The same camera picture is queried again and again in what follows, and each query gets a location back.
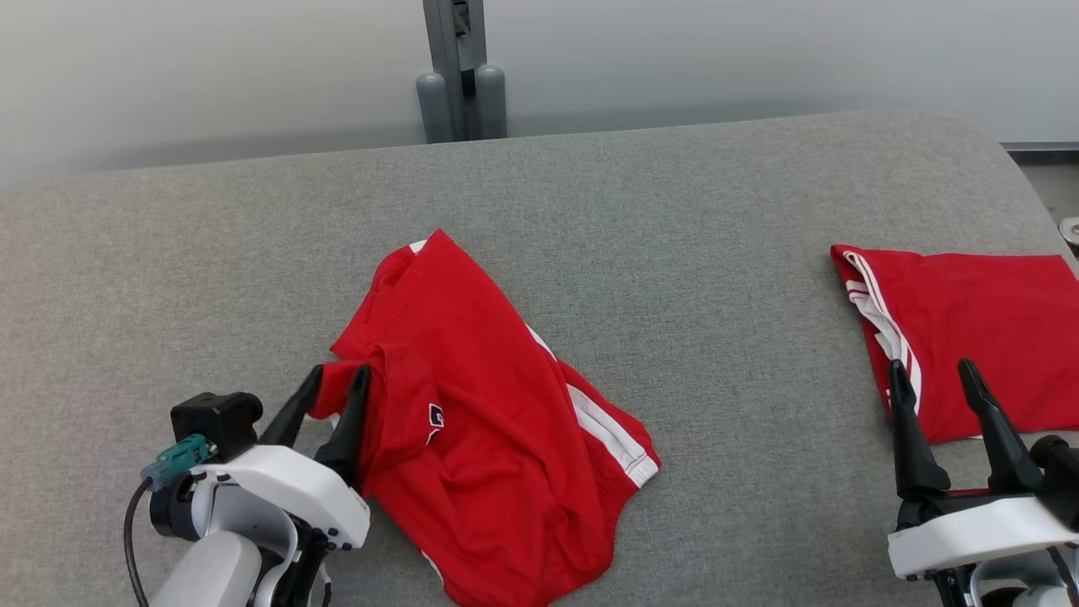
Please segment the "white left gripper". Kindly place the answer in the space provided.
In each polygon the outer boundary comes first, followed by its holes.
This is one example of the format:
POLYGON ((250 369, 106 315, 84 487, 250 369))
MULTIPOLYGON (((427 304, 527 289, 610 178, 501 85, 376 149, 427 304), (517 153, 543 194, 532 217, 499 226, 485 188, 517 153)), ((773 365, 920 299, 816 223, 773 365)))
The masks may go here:
POLYGON ((192 603, 196 606, 330 606, 326 558, 361 548, 370 527, 361 439, 371 383, 358 365, 334 433, 316 461, 293 452, 319 399, 324 365, 313 365, 254 446, 227 464, 193 471, 192 603))

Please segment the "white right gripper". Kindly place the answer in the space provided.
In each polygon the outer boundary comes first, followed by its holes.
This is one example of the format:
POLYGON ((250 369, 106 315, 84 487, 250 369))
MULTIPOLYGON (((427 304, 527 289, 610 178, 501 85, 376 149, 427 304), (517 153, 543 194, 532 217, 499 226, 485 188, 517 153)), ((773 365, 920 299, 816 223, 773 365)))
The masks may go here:
POLYGON ((901 500, 897 527, 888 535, 894 576, 968 568, 974 581, 1071 581, 1076 488, 1037 489, 1041 469, 975 362, 961 358, 958 375, 981 427, 989 491, 950 491, 950 475, 921 433, 905 365, 888 364, 894 489, 901 500))

